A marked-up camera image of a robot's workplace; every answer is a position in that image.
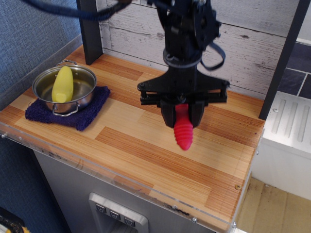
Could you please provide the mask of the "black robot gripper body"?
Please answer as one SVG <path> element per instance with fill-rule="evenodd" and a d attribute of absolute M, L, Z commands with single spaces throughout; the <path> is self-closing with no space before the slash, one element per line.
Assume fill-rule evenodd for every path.
<path fill-rule="evenodd" d="M 157 105 L 164 101 L 168 104 L 195 104 L 227 102 L 229 81 L 211 77 L 198 71 L 196 66 L 188 68 L 169 67 L 163 75 L 141 82 L 142 105 Z"/>

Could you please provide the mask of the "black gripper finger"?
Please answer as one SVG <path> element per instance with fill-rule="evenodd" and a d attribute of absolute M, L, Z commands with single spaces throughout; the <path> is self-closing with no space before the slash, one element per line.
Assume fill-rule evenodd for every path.
<path fill-rule="evenodd" d="M 163 116 L 166 126 L 174 128 L 176 122 L 175 105 L 170 104 L 164 100 L 160 101 L 161 114 Z"/>
<path fill-rule="evenodd" d="M 204 101 L 196 101 L 189 104 L 189 119 L 194 128 L 200 125 L 204 109 Z"/>

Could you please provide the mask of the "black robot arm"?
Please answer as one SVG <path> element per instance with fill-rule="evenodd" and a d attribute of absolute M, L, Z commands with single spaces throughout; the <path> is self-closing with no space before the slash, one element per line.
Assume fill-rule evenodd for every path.
<path fill-rule="evenodd" d="M 187 104 L 190 122 L 197 127 L 209 103 L 227 100 L 229 81 L 197 69 L 208 46 L 225 59 L 225 52 L 213 42 L 220 36 L 221 23 L 208 0 L 149 0 L 147 4 L 156 6 L 164 29 L 163 60 L 168 70 L 138 84 L 141 104 L 159 107 L 170 128 L 177 120 L 176 107 Z"/>

